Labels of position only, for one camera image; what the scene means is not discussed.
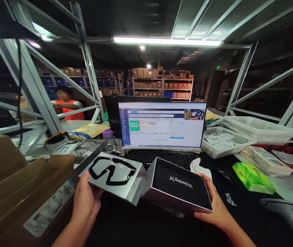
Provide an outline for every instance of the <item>person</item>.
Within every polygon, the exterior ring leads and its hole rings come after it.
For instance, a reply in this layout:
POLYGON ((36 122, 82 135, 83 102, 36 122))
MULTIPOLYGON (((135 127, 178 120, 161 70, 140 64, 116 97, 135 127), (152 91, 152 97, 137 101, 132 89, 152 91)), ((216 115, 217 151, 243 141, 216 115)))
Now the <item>person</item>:
MULTIPOLYGON (((211 179, 202 173, 198 175, 202 176, 206 182, 214 212, 194 212, 194 216, 224 231, 234 247, 256 247, 226 209, 211 179)), ((89 176, 90 174, 87 171, 80 179, 74 195, 71 220, 52 247, 84 246, 101 207, 100 196, 102 194, 100 189, 93 190, 91 188, 88 183, 89 176)))
MULTIPOLYGON (((57 97, 59 100, 51 101, 54 107, 62 107, 63 112, 69 112, 84 108, 79 101, 72 99, 73 91, 71 88, 66 86, 58 86, 56 88, 57 97)), ((76 113, 65 117, 66 120, 85 120, 84 113, 76 113)))

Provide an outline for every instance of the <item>cable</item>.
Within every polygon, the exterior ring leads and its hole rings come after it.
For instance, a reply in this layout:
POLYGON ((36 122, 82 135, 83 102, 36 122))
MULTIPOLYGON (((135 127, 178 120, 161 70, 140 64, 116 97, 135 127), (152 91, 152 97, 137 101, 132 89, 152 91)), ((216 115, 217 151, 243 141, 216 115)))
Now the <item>cable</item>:
POLYGON ((23 70, 22 70, 22 50, 21 50, 21 43, 20 40, 16 39, 17 43, 17 53, 19 56, 19 91, 18 91, 18 105, 17 105, 17 115, 19 117, 20 122, 20 143, 18 148, 21 147, 22 141, 23 141, 23 121, 22 121, 22 115, 21 115, 21 91, 23 86, 23 70))

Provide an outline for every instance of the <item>black box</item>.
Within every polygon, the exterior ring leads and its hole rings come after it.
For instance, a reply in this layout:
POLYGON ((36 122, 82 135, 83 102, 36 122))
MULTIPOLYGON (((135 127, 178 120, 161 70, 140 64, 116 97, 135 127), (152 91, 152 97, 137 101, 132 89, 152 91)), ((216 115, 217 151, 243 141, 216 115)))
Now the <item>black box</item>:
POLYGON ((213 212, 204 178, 158 157, 147 170, 142 197, 181 213, 213 212))

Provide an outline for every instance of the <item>black desk mat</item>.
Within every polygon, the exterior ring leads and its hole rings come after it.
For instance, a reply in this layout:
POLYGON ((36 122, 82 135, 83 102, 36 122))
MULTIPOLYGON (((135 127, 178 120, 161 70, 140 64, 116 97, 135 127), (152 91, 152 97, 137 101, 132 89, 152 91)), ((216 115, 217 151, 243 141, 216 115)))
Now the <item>black desk mat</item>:
MULTIPOLYGON (((216 160, 200 154, 201 166, 211 170, 216 189, 229 212, 254 241, 256 246, 293 246, 293 232, 281 216, 263 209, 261 198, 279 198, 247 191, 238 184, 226 182, 213 166, 233 172, 232 165, 239 160, 227 156, 216 160), (236 204, 227 202, 226 193, 236 204)), ((225 233, 215 226, 186 215, 180 219, 164 209, 140 199, 136 207, 103 194, 102 206, 86 246, 230 246, 225 233)))

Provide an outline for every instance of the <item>purple bottle cap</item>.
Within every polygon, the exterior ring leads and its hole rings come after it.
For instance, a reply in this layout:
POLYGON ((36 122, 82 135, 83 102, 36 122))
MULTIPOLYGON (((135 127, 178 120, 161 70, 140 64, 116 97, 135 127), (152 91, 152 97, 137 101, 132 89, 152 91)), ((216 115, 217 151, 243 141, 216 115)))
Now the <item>purple bottle cap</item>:
POLYGON ((104 130, 103 131, 103 139, 109 139, 113 137, 113 131, 112 130, 104 130))

